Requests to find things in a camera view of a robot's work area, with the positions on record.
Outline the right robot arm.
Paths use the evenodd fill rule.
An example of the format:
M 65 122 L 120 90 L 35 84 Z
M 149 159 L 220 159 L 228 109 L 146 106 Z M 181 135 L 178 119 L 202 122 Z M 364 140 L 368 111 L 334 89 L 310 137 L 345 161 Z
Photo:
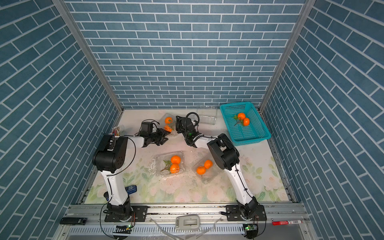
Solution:
M 240 167 L 240 154 L 226 134 L 216 137 L 205 136 L 198 131 L 200 120 L 193 121 L 190 112 L 185 117 L 176 116 L 176 131 L 183 135 L 188 146 L 208 149 L 216 165 L 224 170 L 234 187 L 237 203 L 243 215 L 249 215 L 259 209 L 261 205 L 248 188 Z

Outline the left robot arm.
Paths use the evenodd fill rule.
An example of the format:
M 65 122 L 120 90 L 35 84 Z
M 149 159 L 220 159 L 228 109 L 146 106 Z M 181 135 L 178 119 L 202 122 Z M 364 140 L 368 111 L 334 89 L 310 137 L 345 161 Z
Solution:
M 143 121 L 140 130 L 133 136 L 117 136 L 117 133 L 105 134 L 93 155 L 92 164 L 97 168 L 107 185 L 107 209 L 111 212 L 125 214 L 131 211 L 130 198 L 124 186 L 122 172 L 128 148 L 145 148 L 150 144 L 163 145 L 169 131 L 157 127 L 156 121 Z

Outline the orange pair with leaves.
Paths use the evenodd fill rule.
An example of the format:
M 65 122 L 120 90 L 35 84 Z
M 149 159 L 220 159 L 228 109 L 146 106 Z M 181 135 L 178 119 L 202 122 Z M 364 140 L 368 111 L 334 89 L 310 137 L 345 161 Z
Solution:
M 235 126 L 236 125 L 242 125 L 242 126 L 249 126 L 251 121 L 249 118 L 246 117 L 244 113 L 239 113 L 234 116 L 234 119 L 236 120 Z

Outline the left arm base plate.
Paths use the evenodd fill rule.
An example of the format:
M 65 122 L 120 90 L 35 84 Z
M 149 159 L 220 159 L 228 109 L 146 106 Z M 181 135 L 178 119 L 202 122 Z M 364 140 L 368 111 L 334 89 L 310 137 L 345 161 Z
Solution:
M 107 223 L 145 222 L 148 213 L 148 206 L 131 206 L 131 213 L 129 214 L 129 218 L 126 220 L 123 220 L 123 217 L 112 213 L 108 209 L 103 210 L 103 213 L 106 214 L 105 222 Z

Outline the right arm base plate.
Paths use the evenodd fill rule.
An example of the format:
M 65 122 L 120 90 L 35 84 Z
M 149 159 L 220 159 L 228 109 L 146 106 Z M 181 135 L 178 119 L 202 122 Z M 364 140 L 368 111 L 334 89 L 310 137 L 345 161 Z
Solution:
M 228 222 L 239 221 L 266 221 L 267 215 L 263 205 L 259 205 L 253 214 L 249 217 L 242 215 L 238 205 L 226 205 L 225 211 L 222 212 L 227 217 Z

